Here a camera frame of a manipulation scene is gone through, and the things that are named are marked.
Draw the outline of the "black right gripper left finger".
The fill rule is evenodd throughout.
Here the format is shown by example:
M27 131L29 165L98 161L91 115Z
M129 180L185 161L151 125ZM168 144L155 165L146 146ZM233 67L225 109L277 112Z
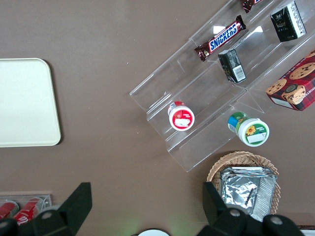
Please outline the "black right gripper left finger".
M83 182L57 210L47 210L18 227L19 236L75 236L92 209L92 189Z

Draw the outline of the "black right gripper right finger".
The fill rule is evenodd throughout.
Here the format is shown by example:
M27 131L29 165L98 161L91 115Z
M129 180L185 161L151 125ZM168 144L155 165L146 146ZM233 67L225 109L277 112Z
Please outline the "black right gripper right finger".
M203 209L208 220L199 236L262 236L263 224L235 207L227 207L211 182L202 188Z

